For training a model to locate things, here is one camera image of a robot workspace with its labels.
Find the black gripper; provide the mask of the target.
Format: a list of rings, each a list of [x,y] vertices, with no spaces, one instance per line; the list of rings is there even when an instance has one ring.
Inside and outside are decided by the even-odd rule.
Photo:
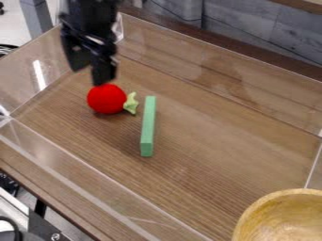
[[[63,0],[59,13],[61,39],[74,72],[93,64],[95,86],[112,82],[118,74],[117,34],[120,0]]]

